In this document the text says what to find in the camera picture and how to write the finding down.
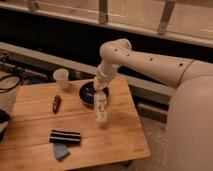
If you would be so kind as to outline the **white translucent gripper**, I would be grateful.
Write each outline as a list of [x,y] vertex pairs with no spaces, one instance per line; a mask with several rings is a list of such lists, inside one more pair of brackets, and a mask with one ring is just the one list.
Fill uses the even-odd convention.
[[110,82],[111,82],[111,80],[106,77],[95,76],[94,82],[93,82],[93,87],[94,87],[95,91],[97,93],[99,93],[104,88],[106,88]]

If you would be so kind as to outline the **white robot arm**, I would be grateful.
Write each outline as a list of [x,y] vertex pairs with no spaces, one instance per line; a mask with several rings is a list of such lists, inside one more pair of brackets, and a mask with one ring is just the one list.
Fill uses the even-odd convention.
[[132,49],[127,39],[101,45],[97,89],[121,66],[176,89],[167,119],[166,171],[213,171],[213,64]]

